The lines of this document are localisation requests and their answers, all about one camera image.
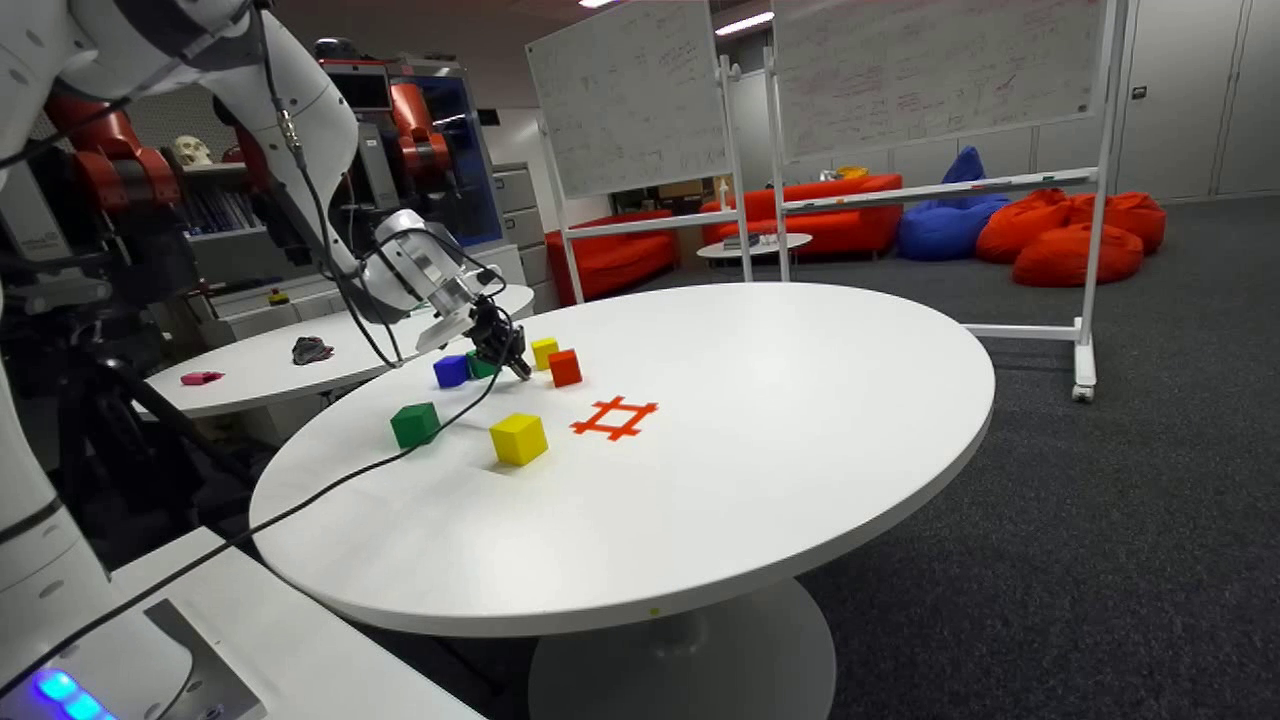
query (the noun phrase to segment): gray floor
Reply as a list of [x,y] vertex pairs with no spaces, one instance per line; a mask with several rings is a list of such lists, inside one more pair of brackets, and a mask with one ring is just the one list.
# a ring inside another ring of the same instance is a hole
[[[960,321],[1066,321],[989,264],[800,264]],[[736,279],[683,264],[656,279]],[[1280,714],[1280,202],[1176,209],[1099,299],[1099,399],[992,344],[992,443],[915,520],[807,576],[833,714]]]

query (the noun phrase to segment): blue bean bag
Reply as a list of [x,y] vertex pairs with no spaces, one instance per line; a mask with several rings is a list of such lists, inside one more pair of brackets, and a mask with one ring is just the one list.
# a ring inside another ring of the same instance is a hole
[[907,202],[896,226],[896,253],[907,259],[960,259],[972,256],[976,234],[989,226],[1003,196],[960,196]]

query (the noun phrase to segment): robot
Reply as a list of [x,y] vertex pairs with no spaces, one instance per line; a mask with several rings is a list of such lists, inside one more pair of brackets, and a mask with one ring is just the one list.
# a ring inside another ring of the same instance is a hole
[[[327,223],[323,209],[356,154],[356,114],[254,0],[3,0],[0,191],[39,146],[28,137],[50,82],[101,95],[107,108],[185,82],[208,89],[264,146],[323,276],[359,314],[390,325],[435,308],[441,325],[419,348],[472,336],[484,359],[526,375],[518,326],[496,311],[475,276],[461,272],[461,249],[443,226],[390,210],[375,226],[375,253],[356,256]],[[96,690],[96,714],[160,714],[190,658],[145,615],[120,615],[28,673],[110,604],[120,594],[33,456],[0,363],[0,686],[8,690],[0,714],[72,710],[50,699],[68,681]]]

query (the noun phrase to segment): blue cube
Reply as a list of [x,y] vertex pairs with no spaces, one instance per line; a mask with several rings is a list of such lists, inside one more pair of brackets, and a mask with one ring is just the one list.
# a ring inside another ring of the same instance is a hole
[[472,381],[466,357],[441,357],[441,359],[435,359],[435,382],[441,382],[441,386],[461,386],[461,382],[466,382],[466,381]]

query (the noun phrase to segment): ceiling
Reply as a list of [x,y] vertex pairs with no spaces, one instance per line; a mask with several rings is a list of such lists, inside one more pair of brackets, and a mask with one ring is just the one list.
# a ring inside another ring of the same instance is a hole
[[[763,10],[766,0],[708,0],[720,20]],[[276,0],[301,36],[342,36],[367,57],[454,57],[475,103],[536,108],[522,44],[582,20],[576,0]]]

